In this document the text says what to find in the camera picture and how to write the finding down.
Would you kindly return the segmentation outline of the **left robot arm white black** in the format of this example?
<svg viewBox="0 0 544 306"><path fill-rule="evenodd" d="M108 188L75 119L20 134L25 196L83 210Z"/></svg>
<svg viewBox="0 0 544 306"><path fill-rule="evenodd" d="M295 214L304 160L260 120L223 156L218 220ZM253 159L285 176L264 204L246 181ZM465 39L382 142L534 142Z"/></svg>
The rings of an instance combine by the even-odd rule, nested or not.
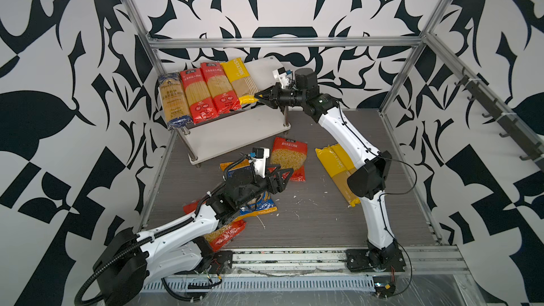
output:
<svg viewBox="0 0 544 306"><path fill-rule="evenodd" d="M125 305L144 285L181 271L204 270L213 257L204 235L230 224L241 207L262 193L286 189L292 169L269 167L234 173L208 192L196 210L166 225L139 233L120 231L93 265L90 282L97 283L96 302Z"/></svg>

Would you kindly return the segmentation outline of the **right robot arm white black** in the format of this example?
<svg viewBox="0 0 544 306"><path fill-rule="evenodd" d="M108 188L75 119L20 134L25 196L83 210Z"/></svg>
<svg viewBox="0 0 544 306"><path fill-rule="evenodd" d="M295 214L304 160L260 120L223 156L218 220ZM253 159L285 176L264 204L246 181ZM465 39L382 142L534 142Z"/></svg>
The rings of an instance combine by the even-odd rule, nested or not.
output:
<svg viewBox="0 0 544 306"><path fill-rule="evenodd" d="M340 102L320 92L317 75L310 68L296 70L293 84L283 87L277 82L255 93L254 97L272 109L301 107L337 141L356 169L347 184L361 201L364 211L368 258L373 266L391 259L398 250L398 243L390 230L385 206L385 181L392 162L390 153L374 147L349 121Z"/></svg>

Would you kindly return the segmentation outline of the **blue gold spaghetti pack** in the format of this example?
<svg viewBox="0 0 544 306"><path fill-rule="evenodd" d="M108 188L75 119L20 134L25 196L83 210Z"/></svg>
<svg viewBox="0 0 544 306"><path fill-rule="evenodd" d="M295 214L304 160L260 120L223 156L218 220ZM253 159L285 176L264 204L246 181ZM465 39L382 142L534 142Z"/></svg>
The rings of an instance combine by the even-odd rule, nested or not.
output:
<svg viewBox="0 0 544 306"><path fill-rule="evenodd" d="M160 75L158 83L167 127L182 128L192 123L193 119L179 74Z"/></svg>

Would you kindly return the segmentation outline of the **yellow Pastatime spaghetti pack front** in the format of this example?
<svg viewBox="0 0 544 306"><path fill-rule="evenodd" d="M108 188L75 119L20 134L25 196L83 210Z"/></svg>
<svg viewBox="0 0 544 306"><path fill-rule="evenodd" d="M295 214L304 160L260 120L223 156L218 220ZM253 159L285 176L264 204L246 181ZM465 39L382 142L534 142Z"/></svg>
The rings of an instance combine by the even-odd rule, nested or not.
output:
<svg viewBox="0 0 544 306"><path fill-rule="evenodd" d="M242 105L256 103L259 91L241 58L220 64Z"/></svg>

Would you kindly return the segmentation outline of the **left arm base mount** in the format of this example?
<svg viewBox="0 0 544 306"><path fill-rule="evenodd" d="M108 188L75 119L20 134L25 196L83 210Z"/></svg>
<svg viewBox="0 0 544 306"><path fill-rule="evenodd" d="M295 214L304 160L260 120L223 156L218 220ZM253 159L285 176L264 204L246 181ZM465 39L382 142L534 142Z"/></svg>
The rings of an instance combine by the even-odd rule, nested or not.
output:
<svg viewBox="0 0 544 306"><path fill-rule="evenodd" d="M204 237L198 237L192 243L197 245L201 252L198 255L197 265L189 272L220 274L232 268L233 251L214 252L211 244Z"/></svg>

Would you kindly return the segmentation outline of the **yellow pastatime spaghetti pack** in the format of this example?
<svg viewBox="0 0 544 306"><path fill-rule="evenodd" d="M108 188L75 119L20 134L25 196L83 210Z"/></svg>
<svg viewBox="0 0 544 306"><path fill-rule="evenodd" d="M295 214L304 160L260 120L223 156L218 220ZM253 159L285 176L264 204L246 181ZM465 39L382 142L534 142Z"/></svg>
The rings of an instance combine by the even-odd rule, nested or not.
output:
<svg viewBox="0 0 544 306"><path fill-rule="evenodd" d="M347 152L342 148L340 144L335 144L331 147L331 149L334 151L334 153L337 155L337 157L341 160L343 165L346 167L347 171L350 174L353 174L356 171L356 167L351 160L350 156L347 154Z"/></svg>
<svg viewBox="0 0 544 306"><path fill-rule="evenodd" d="M316 148L315 153L318 160L320 160L327 174L330 176L347 203L351 207L355 207L357 204L360 204L361 201L359 200L359 197L357 197L351 191L347 183L347 179L352 174L347 171L341 160L334 153L332 146L325 147L323 149Z"/></svg>
<svg viewBox="0 0 544 306"><path fill-rule="evenodd" d="M259 91L241 58L220 64L242 105L256 103Z"/></svg>

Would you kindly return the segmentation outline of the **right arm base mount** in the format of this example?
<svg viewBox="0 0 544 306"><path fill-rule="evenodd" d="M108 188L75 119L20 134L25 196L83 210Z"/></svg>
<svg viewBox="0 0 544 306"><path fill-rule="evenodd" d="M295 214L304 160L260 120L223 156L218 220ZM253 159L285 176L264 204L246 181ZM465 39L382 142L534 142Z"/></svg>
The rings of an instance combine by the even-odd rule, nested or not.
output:
<svg viewBox="0 0 544 306"><path fill-rule="evenodd" d="M404 272L406 262L397 242L378 249L368 242L368 249L347 249L347 269L358 272Z"/></svg>

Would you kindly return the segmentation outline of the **red spaghetti pack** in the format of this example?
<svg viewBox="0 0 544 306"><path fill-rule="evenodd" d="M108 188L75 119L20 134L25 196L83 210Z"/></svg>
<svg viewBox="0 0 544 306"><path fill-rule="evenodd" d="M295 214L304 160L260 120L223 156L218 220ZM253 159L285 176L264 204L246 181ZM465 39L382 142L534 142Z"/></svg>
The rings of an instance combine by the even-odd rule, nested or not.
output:
<svg viewBox="0 0 544 306"><path fill-rule="evenodd" d="M201 69L181 71L180 78L193 122L199 124L218 117L218 112Z"/></svg>
<svg viewBox="0 0 544 306"><path fill-rule="evenodd" d="M219 114L238 111L242 108L220 63L203 62L201 72Z"/></svg>

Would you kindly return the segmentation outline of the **blue orecchiette pasta bag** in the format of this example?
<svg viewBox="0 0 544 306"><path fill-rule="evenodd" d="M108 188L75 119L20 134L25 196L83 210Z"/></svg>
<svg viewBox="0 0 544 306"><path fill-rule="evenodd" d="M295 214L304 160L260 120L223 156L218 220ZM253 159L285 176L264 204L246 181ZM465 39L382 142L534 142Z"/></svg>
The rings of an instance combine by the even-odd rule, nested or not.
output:
<svg viewBox="0 0 544 306"><path fill-rule="evenodd" d="M236 175L236 174L241 174L246 172L248 174L252 173L248 160L244 160L237 166L232 167L228 171L228 178L230 178L233 174ZM239 216L235 219L235 222L238 222L250 217L256 217L259 215L273 213L273 212L276 212L277 209L278 208L276 207L275 202L271 198L271 195L268 192L265 192L262 195L260 195L259 198L256 198L250 203L242 206L239 211Z"/></svg>

